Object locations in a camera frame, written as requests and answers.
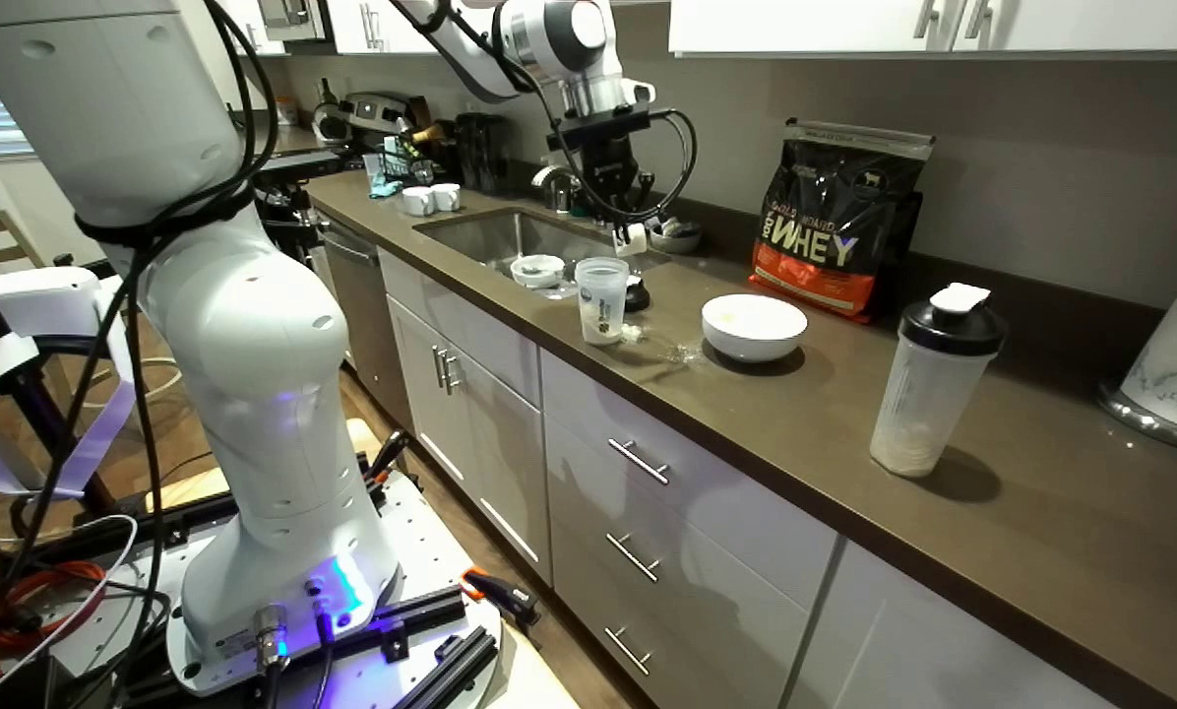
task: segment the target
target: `wall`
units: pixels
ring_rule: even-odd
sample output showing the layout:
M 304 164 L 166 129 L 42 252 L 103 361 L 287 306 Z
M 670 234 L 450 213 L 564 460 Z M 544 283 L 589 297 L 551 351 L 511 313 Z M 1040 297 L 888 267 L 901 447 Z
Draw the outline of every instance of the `wall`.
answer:
M 692 113 L 683 199 L 757 213 L 790 113 L 938 136 L 914 248 L 1163 306 L 1177 297 L 1177 58 L 670 58 L 664 10 L 619 10 L 626 74 Z M 435 58 L 291 58 L 311 105 L 337 91 L 426 91 L 467 105 Z M 531 100 L 505 101 L 539 159 Z M 648 129 L 658 176 L 677 141 Z

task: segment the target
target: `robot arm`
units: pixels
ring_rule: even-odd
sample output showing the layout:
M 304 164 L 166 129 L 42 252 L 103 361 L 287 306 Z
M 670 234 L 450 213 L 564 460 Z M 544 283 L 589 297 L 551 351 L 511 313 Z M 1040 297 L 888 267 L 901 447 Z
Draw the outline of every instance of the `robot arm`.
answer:
M 648 121 L 654 91 L 623 78 L 603 0 L 509 0 L 492 17 L 392 3 L 485 100 L 536 91 L 531 71 L 557 84 L 555 147 L 578 153 L 585 191 L 626 204 L 631 129 Z M 250 141 L 232 129 L 177 3 L 0 0 L 0 100 L 137 283 L 240 508 L 186 573 L 166 632 L 177 683 L 191 694 L 246 683 L 262 620 L 284 658 L 316 650 L 318 600 L 333 620 L 364 620 L 396 558 L 342 423 L 346 318 L 240 210 Z
M 664 199 L 643 213 L 654 176 L 643 176 L 631 136 L 648 128 L 658 91 L 623 74 L 605 0 L 505 0 L 485 12 L 459 0 L 392 0 L 392 10 L 488 101 L 539 96 L 548 105 L 539 84 L 557 87 L 564 118 L 548 105 L 548 141 L 565 153 L 597 218 L 643 221 L 670 204 Z
M 623 74 L 605 0 L 509 0 L 492 12 L 459 0 L 392 0 L 481 100 L 531 96 L 536 74 L 564 84 L 565 113 L 608 113 L 654 101 L 648 84 Z

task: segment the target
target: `upper cabinet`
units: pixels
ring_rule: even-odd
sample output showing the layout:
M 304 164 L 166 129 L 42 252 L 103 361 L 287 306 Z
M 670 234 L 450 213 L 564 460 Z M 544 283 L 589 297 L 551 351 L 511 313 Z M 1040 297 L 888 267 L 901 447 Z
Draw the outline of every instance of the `upper cabinet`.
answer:
M 948 49 L 960 0 L 670 0 L 670 50 L 801 55 Z
M 963 0 L 956 50 L 1177 50 L 1177 0 Z
M 1177 0 L 670 0 L 670 50 L 1177 50 Z
M 389 0 L 329 0 L 337 55 L 431 55 L 431 42 Z

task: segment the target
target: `white bottle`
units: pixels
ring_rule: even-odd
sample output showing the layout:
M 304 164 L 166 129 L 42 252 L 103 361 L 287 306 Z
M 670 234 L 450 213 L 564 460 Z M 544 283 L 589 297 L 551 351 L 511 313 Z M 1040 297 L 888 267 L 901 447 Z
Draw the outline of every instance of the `white bottle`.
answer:
M 901 476 L 938 468 L 982 368 L 1005 348 L 1005 323 L 980 306 L 988 288 L 948 283 L 904 306 L 868 459 Z

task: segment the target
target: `kitchen counter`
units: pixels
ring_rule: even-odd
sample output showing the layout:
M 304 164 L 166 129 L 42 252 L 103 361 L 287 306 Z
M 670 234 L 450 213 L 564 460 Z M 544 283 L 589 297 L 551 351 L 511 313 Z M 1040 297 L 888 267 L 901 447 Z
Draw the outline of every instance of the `kitchen counter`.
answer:
M 988 375 L 927 481 L 866 455 L 894 340 L 814 306 L 801 354 L 741 375 L 702 354 L 702 302 L 745 290 L 745 267 L 654 259 L 654 334 L 597 351 L 574 302 L 539 298 L 421 235 L 358 174 L 318 176 L 337 224 L 426 267 L 531 343 L 730 460 L 1019 645 L 1116 705 L 1177 700 L 1177 451 L 1068 396 Z M 464 213 L 505 210 L 464 195 Z

